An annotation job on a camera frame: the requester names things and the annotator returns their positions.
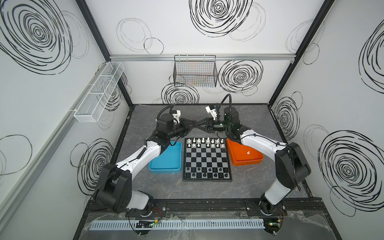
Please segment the orange plastic tray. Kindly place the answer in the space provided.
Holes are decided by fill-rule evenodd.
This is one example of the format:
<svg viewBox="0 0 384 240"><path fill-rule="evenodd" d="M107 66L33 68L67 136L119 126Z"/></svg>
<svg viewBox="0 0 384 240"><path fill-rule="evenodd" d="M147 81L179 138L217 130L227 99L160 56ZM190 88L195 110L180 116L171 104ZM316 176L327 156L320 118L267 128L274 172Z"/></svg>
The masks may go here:
<svg viewBox="0 0 384 240"><path fill-rule="evenodd" d="M227 139L227 147L231 162L236 167L260 164L264 160L264 155L259 151L229 139Z"/></svg>

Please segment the teal plastic tray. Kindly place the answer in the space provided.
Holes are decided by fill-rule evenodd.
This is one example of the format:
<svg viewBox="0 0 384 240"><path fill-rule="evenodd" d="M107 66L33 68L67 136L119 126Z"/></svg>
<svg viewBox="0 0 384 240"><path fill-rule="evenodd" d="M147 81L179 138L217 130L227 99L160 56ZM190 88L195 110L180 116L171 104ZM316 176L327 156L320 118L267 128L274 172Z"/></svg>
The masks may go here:
<svg viewBox="0 0 384 240"><path fill-rule="evenodd" d="M153 174L177 174L182 168L182 143L171 142L171 145L157 158L149 163Z"/></svg>

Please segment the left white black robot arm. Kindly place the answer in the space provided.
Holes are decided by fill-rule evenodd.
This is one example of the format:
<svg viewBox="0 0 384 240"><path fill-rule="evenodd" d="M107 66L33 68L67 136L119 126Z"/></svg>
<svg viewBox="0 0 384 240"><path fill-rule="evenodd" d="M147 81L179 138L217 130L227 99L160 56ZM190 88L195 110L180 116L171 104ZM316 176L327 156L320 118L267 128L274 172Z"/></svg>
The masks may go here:
<svg viewBox="0 0 384 240"><path fill-rule="evenodd" d="M170 146L172 138L183 138L195 127L196 121L172 114L157 117L157 125L144 145L116 164L106 164L100 173L92 199L116 214L138 210L141 215L152 213L153 197L142 191L133 191L135 176L153 159L159 157Z"/></svg>

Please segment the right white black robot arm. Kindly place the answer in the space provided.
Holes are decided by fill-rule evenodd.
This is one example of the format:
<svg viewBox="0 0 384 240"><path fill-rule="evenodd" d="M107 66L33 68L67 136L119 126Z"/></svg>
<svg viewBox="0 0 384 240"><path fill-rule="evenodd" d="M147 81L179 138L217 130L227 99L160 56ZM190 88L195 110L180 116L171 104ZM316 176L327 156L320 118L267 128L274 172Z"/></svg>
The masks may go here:
<svg viewBox="0 0 384 240"><path fill-rule="evenodd" d="M194 123L194 127L207 133L224 132L231 141L257 150L274 161L276 178L259 202L260 210L266 216L277 212L282 200L312 172L298 144L280 143L242 125L234 107L225 108L224 120L205 118Z"/></svg>

